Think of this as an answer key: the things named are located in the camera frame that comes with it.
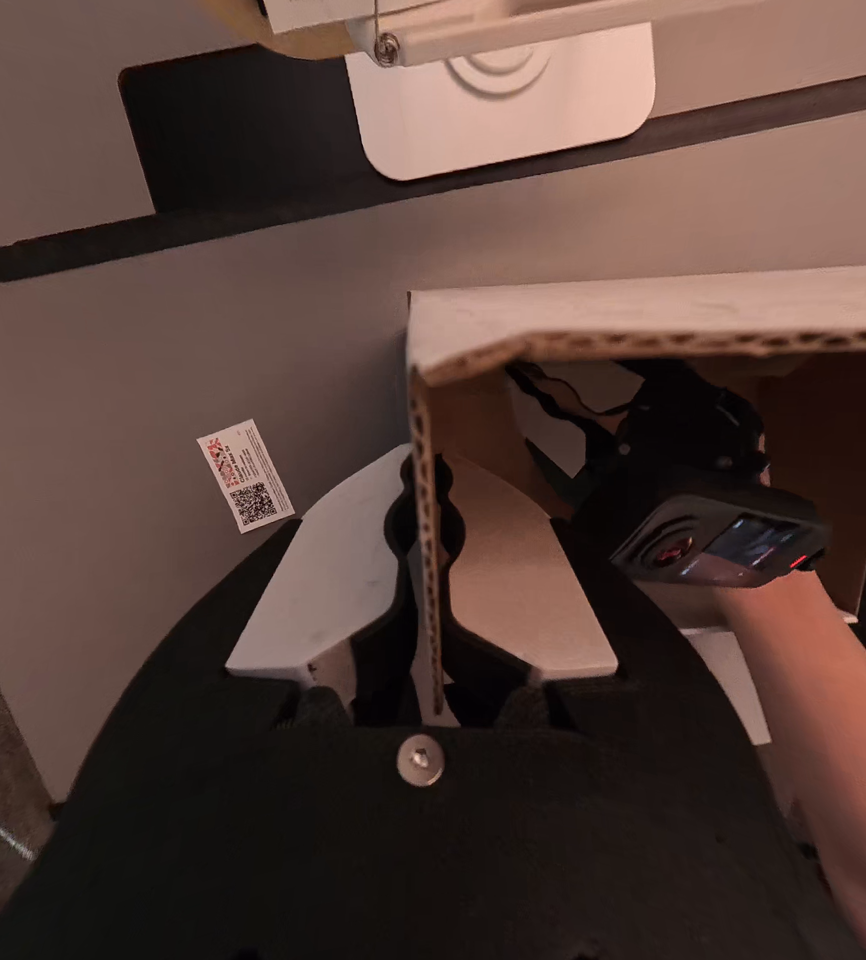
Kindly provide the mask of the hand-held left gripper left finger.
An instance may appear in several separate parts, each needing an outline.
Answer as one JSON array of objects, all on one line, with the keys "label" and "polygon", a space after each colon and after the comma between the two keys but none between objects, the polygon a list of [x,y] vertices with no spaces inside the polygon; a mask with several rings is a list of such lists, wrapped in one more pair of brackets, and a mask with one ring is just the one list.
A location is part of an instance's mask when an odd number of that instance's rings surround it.
[{"label": "hand-held left gripper left finger", "polygon": [[328,688],[353,703],[353,636],[393,604],[399,565],[384,525],[410,453],[394,447],[307,510],[225,662],[230,675]]}]

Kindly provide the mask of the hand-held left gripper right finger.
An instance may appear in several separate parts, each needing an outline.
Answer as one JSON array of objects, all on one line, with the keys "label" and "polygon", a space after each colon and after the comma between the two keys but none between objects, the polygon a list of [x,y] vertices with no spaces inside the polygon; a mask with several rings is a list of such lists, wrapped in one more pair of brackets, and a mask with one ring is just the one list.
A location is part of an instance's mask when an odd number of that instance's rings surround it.
[{"label": "hand-held left gripper right finger", "polygon": [[451,478],[439,505],[447,675],[472,687],[614,676],[617,654],[546,510],[462,456],[443,467]]}]

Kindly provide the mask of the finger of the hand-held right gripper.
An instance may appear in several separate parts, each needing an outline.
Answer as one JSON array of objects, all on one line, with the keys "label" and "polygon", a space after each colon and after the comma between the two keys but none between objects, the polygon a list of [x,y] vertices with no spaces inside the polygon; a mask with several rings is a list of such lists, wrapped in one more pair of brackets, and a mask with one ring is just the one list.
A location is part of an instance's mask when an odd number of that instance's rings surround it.
[{"label": "finger of the hand-held right gripper", "polygon": [[516,362],[511,378],[524,393],[585,418],[625,414],[644,383],[641,375],[616,362]]},{"label": "finger of the hand-held right gripper", "polygon": [[539,399],[526,397],[526,440],[568,478],[574,478],[586,461],[587,438],[583,426],[603,426],[613,433],[622,412],[616,406],[603,406],[588,400],[575,390],[554,390],[545,402],[554,404],[573,420],[548,413]]}]

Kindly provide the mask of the white cardboard mailer box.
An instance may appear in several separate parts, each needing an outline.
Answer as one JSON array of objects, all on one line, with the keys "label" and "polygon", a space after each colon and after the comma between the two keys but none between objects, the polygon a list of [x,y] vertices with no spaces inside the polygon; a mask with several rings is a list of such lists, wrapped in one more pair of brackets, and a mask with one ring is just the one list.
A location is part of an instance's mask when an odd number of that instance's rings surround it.
[{"label": "white cardboard mailer box", "polygon": [[[526,397],[580,423],[511,378],[511,364],[679,359],[710,383],[751,402],[762,418],[770,467],[765,485],[809,499],[828,527],[815,565],[839,610],[856,617],[866,581],[866,266],[716,273],[619,281],[497,286],[411,294],[406,364],[412,426],[416,534],[434,714],[487,726],[510,694],[531,686],[471,686],[442,665],[440,573],[448,563],[440,503],[448,456],[500,476],[543,507],[580,582],[580,563],[603,560],[574,531],[596,462],[613,433],[584,425],[586,461],[574,478],[526,440]],[[693,668],[696,636],[730,638],[715,611],[714,586],[634,582],[633,601],[659,603],[687,638],[675,641]],[[619,668],[592,681],[621,692],[633,680],[631,654],[609,640]]]}]

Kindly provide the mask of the person's right forearm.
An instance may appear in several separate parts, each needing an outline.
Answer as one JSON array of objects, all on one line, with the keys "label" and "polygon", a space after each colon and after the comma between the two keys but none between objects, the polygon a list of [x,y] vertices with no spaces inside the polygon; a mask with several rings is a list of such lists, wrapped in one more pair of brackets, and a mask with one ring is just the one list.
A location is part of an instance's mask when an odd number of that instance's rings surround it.
[{"label": "person's right forearm", "polygon": [[814,572],[715,595],[834,897],[866,949],[866,649]]}]

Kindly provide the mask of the white printed label sticker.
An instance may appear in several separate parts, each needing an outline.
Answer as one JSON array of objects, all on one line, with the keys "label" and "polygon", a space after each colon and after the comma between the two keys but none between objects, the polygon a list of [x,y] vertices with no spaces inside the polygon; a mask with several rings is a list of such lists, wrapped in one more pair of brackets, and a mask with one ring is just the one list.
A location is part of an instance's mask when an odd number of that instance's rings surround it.
[{"label": "white printed label sticker", "polygon": [[197,438],[237,530],[244,535],[296,516],[254,419]]}]

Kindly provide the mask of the white document stand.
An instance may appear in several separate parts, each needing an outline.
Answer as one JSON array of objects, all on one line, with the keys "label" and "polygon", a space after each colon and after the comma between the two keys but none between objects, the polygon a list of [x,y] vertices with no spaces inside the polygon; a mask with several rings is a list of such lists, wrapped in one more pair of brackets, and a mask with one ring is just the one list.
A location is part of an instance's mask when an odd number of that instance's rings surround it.
[{"label": "white document stand", "polygon": [[629,136],[655,102],[653,26],[730,1],[272,1],[274,36],[341,29],[371,166],[397,182]]}]

